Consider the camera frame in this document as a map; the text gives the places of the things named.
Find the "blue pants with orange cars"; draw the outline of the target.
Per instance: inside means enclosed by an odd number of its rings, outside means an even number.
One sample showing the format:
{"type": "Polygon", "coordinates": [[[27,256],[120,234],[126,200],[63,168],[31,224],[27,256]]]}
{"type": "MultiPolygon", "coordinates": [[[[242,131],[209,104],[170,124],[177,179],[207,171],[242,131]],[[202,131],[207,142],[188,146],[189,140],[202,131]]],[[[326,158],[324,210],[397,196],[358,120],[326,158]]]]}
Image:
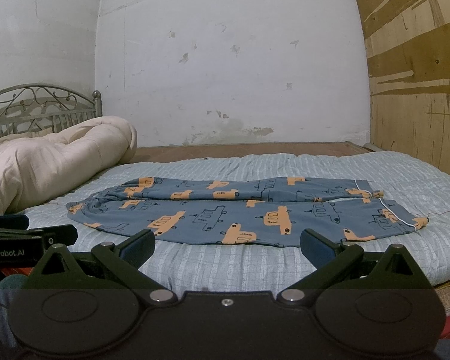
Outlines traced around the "blue pants with orange cars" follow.
{"type": "Polygon", "coordinates": [[[66,206],[70,219],[98,231],[190,245],[297,247],[311,229],[329,241],[369,242],[428,224],[366,180],[273,177],[176,180],[141,177],[66,206]]]}

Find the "rolled cream comforter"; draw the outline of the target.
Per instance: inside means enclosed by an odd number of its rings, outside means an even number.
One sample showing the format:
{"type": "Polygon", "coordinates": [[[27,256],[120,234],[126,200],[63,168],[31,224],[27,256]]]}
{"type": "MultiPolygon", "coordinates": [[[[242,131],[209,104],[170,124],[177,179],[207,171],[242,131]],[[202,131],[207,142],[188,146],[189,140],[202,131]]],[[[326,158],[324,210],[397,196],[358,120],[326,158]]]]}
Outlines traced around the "rolled cream comforter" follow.
{"type": "Polygon", "coordinates": [[[43,136],[5,136],[0,139],[0,215],[66,194],[95,174],[127,163],[136,147],[136,129],[118,116],[43,136]]]}

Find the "light blue striped bed quilt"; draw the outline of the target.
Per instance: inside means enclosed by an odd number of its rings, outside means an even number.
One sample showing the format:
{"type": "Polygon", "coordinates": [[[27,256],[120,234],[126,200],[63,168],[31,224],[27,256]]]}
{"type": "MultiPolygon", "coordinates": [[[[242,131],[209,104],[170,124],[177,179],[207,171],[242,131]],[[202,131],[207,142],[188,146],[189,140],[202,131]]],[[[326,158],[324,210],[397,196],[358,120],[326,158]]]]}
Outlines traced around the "light blue striped bed quilt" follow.
{"type": "MultiPolygon", "coordinates": [[[[393,151],[345,157],[264,154],[242,158],[197,158],[172,163],[141,162],[112,167],[86,184],[26,210],[33,228],[67,224],[66,204],[139,176],[184,180],[259,180],[274,176],[366,180],[414,215],[428,217],[416,233],[399,236],[428,280],[450,280],[450,175],[393,151]]],[[[159,241],[142,272],[175,293],[184,291],[280,291],[314,267],[298,248],[260,245],[188,245],[159,241]]]]}

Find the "grey metal headboard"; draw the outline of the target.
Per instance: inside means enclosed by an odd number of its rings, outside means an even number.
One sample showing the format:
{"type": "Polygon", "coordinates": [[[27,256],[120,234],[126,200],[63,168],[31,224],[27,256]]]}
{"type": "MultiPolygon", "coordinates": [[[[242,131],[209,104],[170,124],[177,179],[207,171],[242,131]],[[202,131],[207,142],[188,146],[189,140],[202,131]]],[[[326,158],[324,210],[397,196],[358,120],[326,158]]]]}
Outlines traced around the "grey metal headboard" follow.
{"type": "Polygon", "coordinates": [[[0,138],[60,131],[102,116],[101,92],[91,94],[51,84],[22,84],[0,90],[0,138]]]}

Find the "plywood board panel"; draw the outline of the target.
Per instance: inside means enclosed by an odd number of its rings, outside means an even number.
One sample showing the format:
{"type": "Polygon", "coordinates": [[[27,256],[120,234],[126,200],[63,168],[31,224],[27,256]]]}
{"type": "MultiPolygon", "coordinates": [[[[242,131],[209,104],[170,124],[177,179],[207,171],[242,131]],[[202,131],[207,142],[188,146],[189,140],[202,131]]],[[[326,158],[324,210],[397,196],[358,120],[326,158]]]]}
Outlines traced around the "plywood board panel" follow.
{"type": "Polygon", "coordinates": [[[357,0],[370,142],[450,175],[450,0],[357,0]]]}

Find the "brown wooden bed frame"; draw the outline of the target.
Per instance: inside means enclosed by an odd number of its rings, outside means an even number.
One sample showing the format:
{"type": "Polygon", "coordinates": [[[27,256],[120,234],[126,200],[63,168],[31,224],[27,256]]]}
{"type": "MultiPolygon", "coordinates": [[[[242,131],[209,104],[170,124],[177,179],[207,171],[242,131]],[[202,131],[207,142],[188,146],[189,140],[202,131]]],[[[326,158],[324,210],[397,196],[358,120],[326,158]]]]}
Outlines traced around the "brown wooden bed frame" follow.
{"type": "Polygon", "coordinates": [[[171,163],[194,158],[241,158],[246,155],[273,155],[281,153],[342,157],[370,152],[371,150],[350,141],[157,146],[138,148],[129,164],[139,162],[171,163]]]}

